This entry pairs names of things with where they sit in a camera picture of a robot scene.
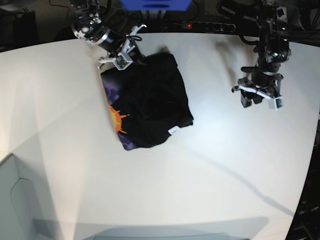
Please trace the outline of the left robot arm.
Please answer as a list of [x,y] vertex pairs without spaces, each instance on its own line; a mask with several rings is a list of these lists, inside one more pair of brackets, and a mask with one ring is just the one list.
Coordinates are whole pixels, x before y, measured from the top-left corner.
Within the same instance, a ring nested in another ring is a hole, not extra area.
[[284,106],[281,95],[283,75],[279,73],[281,64],[291,56],[287,32],[287,9],[274,0],[261,0],[257,5],[256,24],[259,28],[257,41],[240,39],[247,45],[254,45],[258,54],[254,66],[243,66],[241,71],[247,76],[240,78],[231,91],[241,93],[244,108],[259,104],[264,99],[270,109],[278,110]]

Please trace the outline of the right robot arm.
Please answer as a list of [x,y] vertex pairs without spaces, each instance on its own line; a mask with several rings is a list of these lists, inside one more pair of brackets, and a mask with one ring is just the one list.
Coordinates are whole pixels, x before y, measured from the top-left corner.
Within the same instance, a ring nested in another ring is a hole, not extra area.
[[98,0],[71,0],[70,5],[75,11],[75,22],[71,27],[74,36],[107,52],[106,56],[98,59],[99,69],[112,64],[119,71],[124,71],[132,64],[146,63],[137,45],[142,41],[138,32],[147,27],[145,24],[134,25],[129,33],[121,33],[106,25],[104,20],[111,9],[111,2],[104,10]]

